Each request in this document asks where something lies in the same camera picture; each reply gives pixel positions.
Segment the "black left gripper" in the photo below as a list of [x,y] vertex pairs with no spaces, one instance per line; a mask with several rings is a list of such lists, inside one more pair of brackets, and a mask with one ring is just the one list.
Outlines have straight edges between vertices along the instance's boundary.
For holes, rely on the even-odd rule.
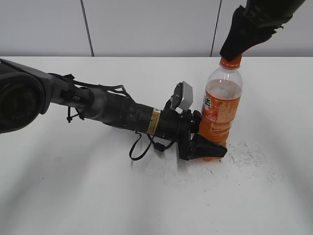
[[200,134],[195,134],[191,139],[191,135],[199,131],[200,122],[201,113],[197,110],[178,113],[170,108],[163,109],[158,123],[158,137],[169,140],[170,143],[168,145],[160,143],[158,150],[163,152],[176,143],[181,160],[223,158],[227,153],[226,147],[209,141]]

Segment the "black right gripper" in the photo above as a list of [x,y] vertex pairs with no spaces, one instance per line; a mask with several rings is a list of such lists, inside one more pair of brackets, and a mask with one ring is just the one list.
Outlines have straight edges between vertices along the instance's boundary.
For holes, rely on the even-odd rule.
[[251,47],[269,40],[288,23],[304,0],[248,0],[239,6],[220,55],[231,62]]

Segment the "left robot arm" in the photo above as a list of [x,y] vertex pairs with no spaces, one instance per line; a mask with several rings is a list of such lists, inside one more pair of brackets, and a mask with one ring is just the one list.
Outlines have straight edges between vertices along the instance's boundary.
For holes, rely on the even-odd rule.
[[154,138],[177,144],[178,157],[192,160],[226,155],[227,149],[199,134],[201,114],[190,110],[192,87],[176,85],[162,110],[136,103],[123,85],[103,86],[76,81],[74,76],[45,73],[9,60],[0,61],[0,131],[8,133],[29,125],[51,103],[75,109],[80,119],[147,135],[150,146],[167,146]]

